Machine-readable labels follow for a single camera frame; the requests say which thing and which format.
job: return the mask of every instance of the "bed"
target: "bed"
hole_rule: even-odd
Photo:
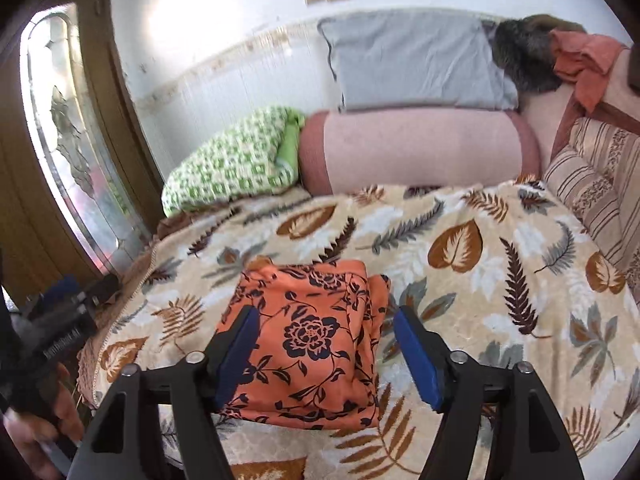
[[[428,330],[481,363],[530,361],[588,479],[613,478],[637,441],[636,302],[583,225],[527,177],[315,198],[295,187],[193,221],[141,259],[82,351],[79,387],[88,401],[99,406],[129,362],[163,367],[202,350],[258,255],[276,264],[361,260],[368,274],[390,278],[389,320],[411,304]],[[377,353],[379,428],[302,431],[215,415],[236,478],[417,478],[440,416],[420,402],[391,328],[389,321]],[[472,479],[484,476],[491,416],[482,419]],[[179,464],[166,406],[161,429],[166,456]]]

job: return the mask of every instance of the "gray pillowcase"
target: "gray pillowcase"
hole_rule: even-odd
[[[518,107],[482,21],[446,10],[377,10],[325,18],[318,31],[345,110],[440,105]]]

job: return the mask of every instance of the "metal bolt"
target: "metal bolt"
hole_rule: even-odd
[[[204,359],[202,352],[190,352],[187,355],[187,362],[191,365],[201,362]]]
[[[451,357],[451,360],[453,362],[458,363],[459,365],[463,365],[469,359],[469,356],[466,354],[466,352],[463,352],[462,350],[454,350],[453,352],[451,352],[451,355],[449,357]]]
[[[533,373],[533,365],[529,361],[520,361],[516,367],[521,374]]]
[[[140,370],[140,367],[137,364],[130,363],[128,365],[124,365],[120,373],[125,377],[131,377],[133,374],[137,373],[138,370]]]

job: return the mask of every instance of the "green pillowcase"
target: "green pillowcase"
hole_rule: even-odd
[[[167,216],[238,196],[281,193],[298,180],[304,116],[271,106],[200,146],[175,168],[162,190]]]

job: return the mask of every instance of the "crumpled coral cloth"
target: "crumpled coral cloth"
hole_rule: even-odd
[[[218,325],[260,311],[260,333],[225,414],[308,430],[378,425],[375,352],[388,304],[386,276],[357,260],[249,264]]]
[[[564,81],[575,83],[575,98],[592,113],[609,85],[611,69],[625,46],[601,34],[554,29],[551,48],[556,56],[554,71]]]

